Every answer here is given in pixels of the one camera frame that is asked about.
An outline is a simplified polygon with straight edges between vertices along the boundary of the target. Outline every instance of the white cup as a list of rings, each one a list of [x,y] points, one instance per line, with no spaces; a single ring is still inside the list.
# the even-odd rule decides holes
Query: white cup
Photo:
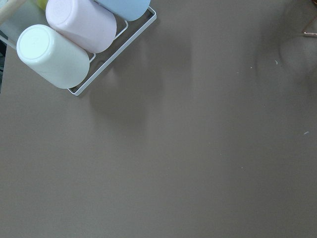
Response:
[[[45,25],[24,30],[16,50],[26,65],[58,88],[75,87],[88,74],[87,53]]]

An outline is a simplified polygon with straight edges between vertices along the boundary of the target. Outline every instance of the light blue cup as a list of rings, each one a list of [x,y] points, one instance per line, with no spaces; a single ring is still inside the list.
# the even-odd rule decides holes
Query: light blue cup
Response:
[[[140,18],[148,9],[151,0],[95,0],[103,7],[127,21]]]

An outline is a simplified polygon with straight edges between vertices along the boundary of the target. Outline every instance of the gray table surface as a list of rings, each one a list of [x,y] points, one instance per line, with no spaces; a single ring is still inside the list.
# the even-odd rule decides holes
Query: gray table surface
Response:
[[[153,0],[81,95],[7,51],[1,238],[317,237],[310,0]]]

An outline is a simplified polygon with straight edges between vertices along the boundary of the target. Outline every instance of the pink cup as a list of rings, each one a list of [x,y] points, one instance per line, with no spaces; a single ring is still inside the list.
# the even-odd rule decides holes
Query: pink cup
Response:
[[[49,0],[46,19],[51,28],[92,53],[107,49],[116,35],[113,13],[93,0]]]

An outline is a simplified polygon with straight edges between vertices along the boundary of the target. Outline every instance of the countertop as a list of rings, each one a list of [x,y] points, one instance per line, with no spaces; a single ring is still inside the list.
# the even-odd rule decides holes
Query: countertop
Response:
[[[153,0],[79,97],[8,48],[1,238],[315,238],[310,0]]]

